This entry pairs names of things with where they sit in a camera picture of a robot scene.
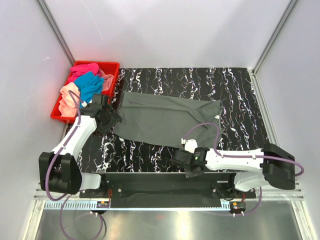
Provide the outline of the grey t shirt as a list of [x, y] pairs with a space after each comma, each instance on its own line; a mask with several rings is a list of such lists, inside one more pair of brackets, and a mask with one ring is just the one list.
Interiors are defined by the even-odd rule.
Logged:
[[125, 92], [119, 108], [122, 121], [113, 133], [124, 140], [172, 148], [181, 139], [194, 139], [212, 148], [222, 135], [220, 100], [206, 101], [165, 95]]

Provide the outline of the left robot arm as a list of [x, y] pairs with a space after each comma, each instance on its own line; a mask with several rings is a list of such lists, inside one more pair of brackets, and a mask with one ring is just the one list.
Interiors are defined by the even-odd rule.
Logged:
[[106, 178], [100, 173], [81, 172], [76, 161], [93, 132], [105, 135], [122, 118], [104, 94], [95, 93], [90, 103], [77, 106], [76, 111], [75, 122], [62, 141], [38, 158], [40, 187], [51, 201], [86, 190], [97, 198], [108, 193]]

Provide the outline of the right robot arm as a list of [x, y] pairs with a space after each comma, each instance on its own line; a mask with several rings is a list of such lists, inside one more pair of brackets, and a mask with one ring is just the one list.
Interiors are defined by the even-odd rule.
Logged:
[[295, 158], [279, 146], [268, 143], [247, 151], [199, 147], [196, 140], [182, 140], [183, 149], [174, 152], [172, 164], [183, 168], [189, 177], [210, 171], [234, 170], [227, 185], [228, 195], [239, 198], [251, 189], [270, 185], [280, 190], [296, 186]]

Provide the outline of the blue t shirt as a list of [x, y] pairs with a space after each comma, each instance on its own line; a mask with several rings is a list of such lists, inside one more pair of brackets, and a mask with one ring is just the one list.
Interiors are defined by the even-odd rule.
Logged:
[[80, 92], [80, 98], [87, 103], [92, 100], [94, 94], [102, 92], [103, 83], [104, 79], [98, 75], [94, 75], [91, 71], [79, 76], [74, 81]]

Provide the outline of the peach orange t shirt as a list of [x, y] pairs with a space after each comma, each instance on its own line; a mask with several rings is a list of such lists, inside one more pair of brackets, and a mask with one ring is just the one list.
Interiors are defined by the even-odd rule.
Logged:
[[60, 90], [61, 100], [59, 101], [58, 110], [62, 117], [73, 118], [76, 116], [77, 107], [79, 106], [80, 92], [78, 87], [70, 82]]

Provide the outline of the light pink t shirt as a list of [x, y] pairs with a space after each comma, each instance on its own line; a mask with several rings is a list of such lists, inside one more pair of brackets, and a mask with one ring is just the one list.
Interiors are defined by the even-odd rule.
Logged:
[[99, 76], [103, 79], [102, 91], [103, 92], [108, 91], [112, 86], [112, 82], [114, 80], [114, 75], [105, 74], [105, 72], [102, 69], [100, 69]]

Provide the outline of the red plastic bin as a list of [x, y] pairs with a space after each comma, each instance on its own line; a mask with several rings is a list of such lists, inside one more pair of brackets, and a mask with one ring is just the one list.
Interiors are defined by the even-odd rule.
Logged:
[[[118, 62], [102, 62], [102, 61], [94, 62], [94, 61], [80, 61], [80, 60], [78, 60], [74, 63], [73, 67], [78, 67], [80, 65], [89, 65], [89, 64], [97, 64], [104, 73], [113, 75], [113, 80], [110, 85], [110, 88], [108, 90], [102, 91], [102, 94], [107, 95], [112, 99], [114, 97], [116, 83], [118, 81], [120, 64]], [[75, 116], [73, 116], [73, 117], [62, 116], [61, 112], [59, 111], [61, 99], [62, 99], [62, 94], [59, 95], [59, 97], [53, 107], [53, 110], [51, 112], [50, 117], [52, 119], [58, 120], [64, 124], [73, 124], [76, 119]]]

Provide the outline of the magenta pink t shirt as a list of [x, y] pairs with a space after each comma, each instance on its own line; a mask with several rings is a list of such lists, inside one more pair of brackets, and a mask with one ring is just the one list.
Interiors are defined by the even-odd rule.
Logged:
[[94, 76], [100, 75], [100, 67], [97, 63], [79, 64], [70, 68], [70, 76], [67, 79], [67, 83], [74, 82], [82, 75], [92, 72]]

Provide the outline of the right orange connector box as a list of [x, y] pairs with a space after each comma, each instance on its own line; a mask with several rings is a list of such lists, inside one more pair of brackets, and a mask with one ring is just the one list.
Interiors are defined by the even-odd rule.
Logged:
[[237, 211], [245, 211], [246, 210], [246, 202], [245, 201], [233, 201], [231, 203], [231, 208]]

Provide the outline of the orange connector box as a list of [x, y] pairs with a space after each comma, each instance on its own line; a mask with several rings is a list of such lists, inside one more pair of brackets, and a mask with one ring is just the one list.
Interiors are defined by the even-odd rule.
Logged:
[[246, 210], [246, 202], [245, 201], [233, 201], [231, 203], [231, 208], [237, 211], [245, 211]]
[[97, 201], [97, 207], [101, 209], [109, 209], [110, 205], [111, 205], [111, 201], [109, 199]]

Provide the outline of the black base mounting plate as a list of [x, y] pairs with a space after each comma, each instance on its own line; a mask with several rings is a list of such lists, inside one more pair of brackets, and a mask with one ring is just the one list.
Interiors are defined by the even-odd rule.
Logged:
[[251, 189], [240, 192], [231, 188], [234, 173], [207, 172], [186, 178], [180, 173], [106, 173], [107, 192], [86, 190], [81, 198], [106, 199], [111, 202], [129, 205], [165, 205], [173, 207], [207, 207], [218, 201], [244, 201], [255, 199], [256, 192]]

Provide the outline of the left orange connector box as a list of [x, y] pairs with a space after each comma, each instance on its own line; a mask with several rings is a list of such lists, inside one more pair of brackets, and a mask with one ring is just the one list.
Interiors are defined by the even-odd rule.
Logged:
[[111, 201], [109, 199], [97, 201], [97, 207], [101, 209], [109, 209], [110, 205], [111, 205]]

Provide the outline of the left corner aluminium post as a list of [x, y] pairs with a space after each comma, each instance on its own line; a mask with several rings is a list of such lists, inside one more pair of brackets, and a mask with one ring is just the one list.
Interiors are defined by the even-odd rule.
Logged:
[[38, 4], [41, 12], [43, 13], [47, 23], [50, 26], [50, 29], [52, 30], [54, 36], [56, 37], [60, 47], [62, 48], [68, 62], [73, 65], [75, 63], [75, 58], [65, 40], [65, 38], [62, 35], [62, 32], [60, 31], [60, 28], [45, 0], [36, 0], [36, 3]]

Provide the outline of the corner aluminium post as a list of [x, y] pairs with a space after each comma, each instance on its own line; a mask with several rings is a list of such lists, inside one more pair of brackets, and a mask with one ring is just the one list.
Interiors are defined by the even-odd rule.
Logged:
[[276, 40], [278, 39], [279, 35], [281, 34], [283, 28], [285, 27], [287, 21], [289, 20], [290, 16], [292, 15], [293, 11], [295, 10], [299, 0], [290, 0], [282, 13], [279, 21], [277, 22], [275, 29], [273, 30], [269, 40], [267, 41], [260, 57], [258, 58], [256, 64], [252, 68], [252, 73], [255, 75], [260, 70], [262, 64], [264, 63], [265, 59], [267, 58], [269, 52], [271, 51], [273, 45], [275, 44]]
[[50, 29], [52, 30], [54, 36], [56, 37], [60, 47], [62, 48], [68, 62], [73, 65], [75, 63], [75, 58], [65, 40], [65, 38], [62, 35], [62, 32], [60, 31], [60, 28], [45, 0], [36, 0], [36, 3], [38, 4], [41, 12], [43, 13], [47, 23], [50, 26]]

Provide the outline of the right corner aluminium post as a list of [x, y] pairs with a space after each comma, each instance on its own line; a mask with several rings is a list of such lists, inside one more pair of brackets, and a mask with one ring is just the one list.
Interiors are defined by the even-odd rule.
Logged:
[[267, 41], [260, 57], [258, 58], [256, 64], [252, 68], [252, 73], [255, 75], [260, 70], [262, 64], [264, 63], [265, 59], [267, 58], [269, 52], [271, 51], [273, 45], [275, 44], [276, 40], [278, 39], [279, 35], [281, 34], [283, 28], [285, 27], [287, 21], [289, 20], [290, 16], [292, 15], [293, 11], [295, 10], [299, 0], [290, 0], [282, 13], [279, 21], [277, 22], [275, 29], [273, 30], [269, 40]]

